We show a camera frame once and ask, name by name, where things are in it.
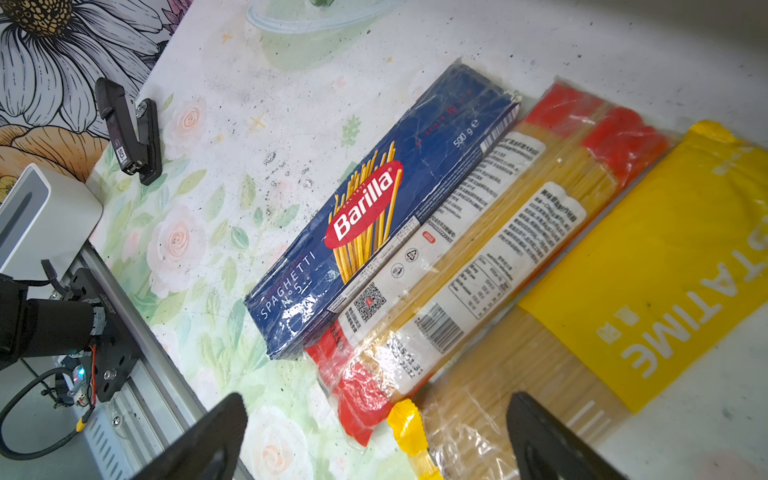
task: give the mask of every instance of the flower center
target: flower center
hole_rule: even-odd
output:
[[[14,23],[40,37],[61,35],[72,17],[72,0],[0,0]]]

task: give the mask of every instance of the red oval logo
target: red oval logo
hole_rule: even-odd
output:
[[[326,247],[334,249],[347,245],[379,219],[392,200],[397,173],[401,170],[400,162],[388,162],[357,187],[331,220],[326,231]]]

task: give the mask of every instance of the plastic packaging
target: plastic packaging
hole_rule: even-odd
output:
[[[667,139],[635,112],[558,82],[489,157],[510,159],[518,155],[510,150],[515,145],[535,154],[495,202],[471,226],[460,227],[465,231],[432,221],[438,214],[428,220],[309,351],[338,396],[345,430],[361,445],[393,403],[416,392],[553,253],[658,159]],[[433,242],[449,230],[455,233],[451,242]],[[442,249],[440,255],[430,252],[435,248]],[[398,283],[386,279],[394,276],[395,263],[422,256],[429,260],[406,267],[409,274]],[[372,313],[371,306],[383,310]],[[356,317],[375,320],[356,332]]]
[[[598,445],[768,300],[766,265],[768,153],[700,122],[414,398],[429,447],[409,455],[445,478],[517,478],[505,417],[518,390]]]
[[[311,345],[517,118],[520,98],[451,65],[245,300],[272,359]]]

